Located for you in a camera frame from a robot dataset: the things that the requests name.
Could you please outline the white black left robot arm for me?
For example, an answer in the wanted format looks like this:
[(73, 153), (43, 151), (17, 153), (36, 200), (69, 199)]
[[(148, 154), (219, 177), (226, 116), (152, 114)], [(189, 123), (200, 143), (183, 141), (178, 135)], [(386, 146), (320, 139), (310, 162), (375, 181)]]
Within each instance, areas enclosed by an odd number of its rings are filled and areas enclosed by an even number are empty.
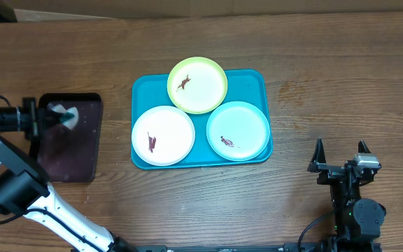
[(20, 217), (36, 221), (76, 251), (135, 251), (64, 201), (36, 161), (36, 147), (47, 129), (60, 125), (72, 130), (78, 120), (76, 107), (38, 107), (32, 97), (19, 107), (0, 107), (0, 214), (7, 216), (4, 223)]

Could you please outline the green white sponge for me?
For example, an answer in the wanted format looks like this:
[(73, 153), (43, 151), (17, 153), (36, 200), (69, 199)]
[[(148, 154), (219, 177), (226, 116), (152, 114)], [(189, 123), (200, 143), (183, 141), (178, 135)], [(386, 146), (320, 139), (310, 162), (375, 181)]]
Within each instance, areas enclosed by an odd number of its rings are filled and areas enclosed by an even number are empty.
[(67, 129), (73, 130), (78, 124), (79, 112), (75, 106), (65, 109), (61, 104), (49, 104), (48, 108), (58, 114), (59, 123), (65, 126)]

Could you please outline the white plate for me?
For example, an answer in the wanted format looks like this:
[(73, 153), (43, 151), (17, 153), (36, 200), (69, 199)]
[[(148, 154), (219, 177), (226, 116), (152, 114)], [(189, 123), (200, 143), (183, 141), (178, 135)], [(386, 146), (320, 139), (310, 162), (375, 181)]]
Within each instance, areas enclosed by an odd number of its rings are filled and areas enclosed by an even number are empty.
[(132, 147), (146, 163), (164, 167), (183, 160), (195, 143), (195, 126), (174, 106), (156, 106), (143, 113), (132, 129)]

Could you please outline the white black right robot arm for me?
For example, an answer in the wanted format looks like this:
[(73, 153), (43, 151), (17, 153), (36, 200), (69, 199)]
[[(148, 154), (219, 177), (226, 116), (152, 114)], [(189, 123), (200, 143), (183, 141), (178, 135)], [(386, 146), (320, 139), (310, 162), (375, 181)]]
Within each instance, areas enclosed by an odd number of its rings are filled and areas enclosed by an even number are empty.
[[(381, 169), (378, 158), (364, 141), (358, 143), (358, 153), (342, 166), (330, 165), (325, 158), (323, 142), (318, 139), (307, 171), (317, 173), (317, 184), (330, 187), (333, 210), (309, 224), (299, 236), (299, 251), (380, 251), (374, 240), (381, 236), (386, 208), (373, 199), (363, 198), (360, 188), (374, 181)], [(310, 228), (326, 218), (334, 217), (336, 234), (321, 239), (313, 248), (302, 244)]]

